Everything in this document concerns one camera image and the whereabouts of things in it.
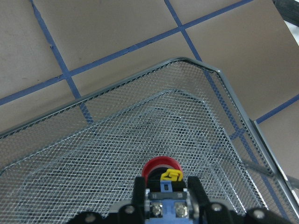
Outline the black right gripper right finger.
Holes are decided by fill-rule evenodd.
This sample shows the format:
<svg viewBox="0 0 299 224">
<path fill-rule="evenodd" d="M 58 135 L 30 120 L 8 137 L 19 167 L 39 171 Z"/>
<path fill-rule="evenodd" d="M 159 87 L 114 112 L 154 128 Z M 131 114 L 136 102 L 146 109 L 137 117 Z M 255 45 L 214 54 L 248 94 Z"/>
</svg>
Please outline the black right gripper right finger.
<svg viewBox="0 0 299 224">
<path fill-rule="evenodd" d="M 187 186 L 193 200 L 193 211 L 198 207 L 199 224 L 230 224 L 231 215 L 227 207 L 220 202 L 211 202 L 198 177 L 190 176 Z"/>
</svg>

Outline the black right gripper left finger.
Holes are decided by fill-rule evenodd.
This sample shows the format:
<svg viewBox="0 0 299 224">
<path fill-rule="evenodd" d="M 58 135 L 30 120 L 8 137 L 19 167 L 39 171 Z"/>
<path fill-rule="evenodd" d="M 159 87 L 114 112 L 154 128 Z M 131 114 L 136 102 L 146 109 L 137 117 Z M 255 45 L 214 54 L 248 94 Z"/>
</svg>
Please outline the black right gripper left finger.
<svg viewBox="0 0 299 224">
<path fill-rule="evenodd" d="M 109 209 L 112 224 L 144 224 L 145 223 L 145 191 L 146 181 L 142 176 L 134 180 L 132 198 L 119 201 Z"/>
</svg>

